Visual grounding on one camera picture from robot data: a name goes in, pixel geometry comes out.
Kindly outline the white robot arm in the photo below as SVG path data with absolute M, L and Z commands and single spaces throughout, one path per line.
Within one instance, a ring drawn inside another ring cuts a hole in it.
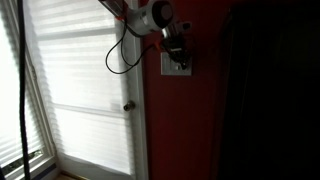
M 131 9 L 125 0 L 98 1 L 136 37 L 161 32 L 162 38 L 155 47 L 165 51 L 183 70 L 187 68 L 191 53 L 184 32 L 192 27 L 192 23 L 177 19 L 170 0 L 150 0 L 138 9 Z

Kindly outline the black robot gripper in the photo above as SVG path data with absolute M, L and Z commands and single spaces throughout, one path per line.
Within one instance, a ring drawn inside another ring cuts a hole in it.
M 175 22 L 169 24 L 162 30 L 163 39 L 161 48 L 165 50 L 169 57 L 175 62 L 180 63 L 182 70 L 187 69 L 190 53 L 186 48 L 186 40 L 183 33 L 192 27 L 189 21 Z

